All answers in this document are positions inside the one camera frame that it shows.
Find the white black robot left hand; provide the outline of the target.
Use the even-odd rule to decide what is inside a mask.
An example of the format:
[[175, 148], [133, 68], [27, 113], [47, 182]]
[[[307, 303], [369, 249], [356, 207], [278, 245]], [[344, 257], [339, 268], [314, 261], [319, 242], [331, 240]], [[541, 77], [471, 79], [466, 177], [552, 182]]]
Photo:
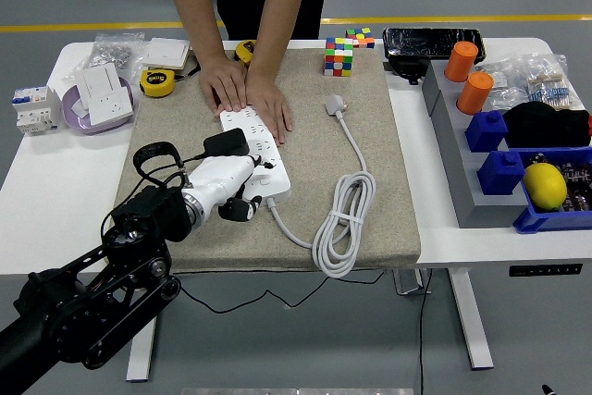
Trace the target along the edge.
[[254, 196], [244, 201], [245, 183], [258, 166], [275, 166], [261, 155], [210, 156], [189, 175], [189, 185], [181, 190], [190, 223], [201, 227], [219, 207], [219, 215], [226, 220], [247, 222], [257, 212], [263, 198]]

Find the person's left hand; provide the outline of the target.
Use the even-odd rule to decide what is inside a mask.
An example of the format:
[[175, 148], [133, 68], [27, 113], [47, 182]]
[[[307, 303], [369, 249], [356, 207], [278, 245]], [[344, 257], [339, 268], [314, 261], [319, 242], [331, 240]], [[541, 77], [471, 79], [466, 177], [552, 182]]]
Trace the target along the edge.
[[249, 72], [245, 103], [256, 110], [277, 145], [287, 141], [286, 133], [293, 130], [290, 105], [273, 79]]

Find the person's right hand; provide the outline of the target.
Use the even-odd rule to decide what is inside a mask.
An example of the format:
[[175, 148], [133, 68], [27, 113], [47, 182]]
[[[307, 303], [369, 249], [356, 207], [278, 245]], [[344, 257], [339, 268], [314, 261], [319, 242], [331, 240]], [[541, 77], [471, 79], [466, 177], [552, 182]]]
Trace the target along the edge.
[[241, 111], [247, 105], [246, 69], [240, 63], [222, 55], [200, 65], [200, 88], [216, 117], [223, 111]]

